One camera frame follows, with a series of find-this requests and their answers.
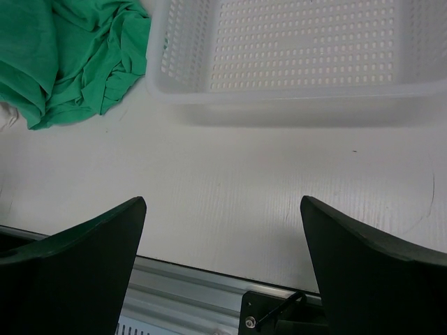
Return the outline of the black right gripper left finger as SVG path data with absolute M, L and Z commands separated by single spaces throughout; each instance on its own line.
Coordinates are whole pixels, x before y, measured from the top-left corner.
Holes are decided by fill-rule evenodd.
M 145 222 L 142 197 L 52 236 L 1 227 L 2 334 L 114 334 Z

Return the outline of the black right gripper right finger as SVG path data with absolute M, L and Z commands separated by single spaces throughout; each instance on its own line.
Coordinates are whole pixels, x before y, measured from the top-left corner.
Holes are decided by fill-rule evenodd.
M 446 254 L 310 196 L 300 212 L 331 334 L 445 334 Z

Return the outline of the green tank top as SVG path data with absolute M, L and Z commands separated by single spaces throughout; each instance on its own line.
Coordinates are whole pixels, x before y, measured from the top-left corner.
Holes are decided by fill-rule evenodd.
M 139 1 L 2 1 L 1 102 L 30 130 L 105 114 L 145 74 Z

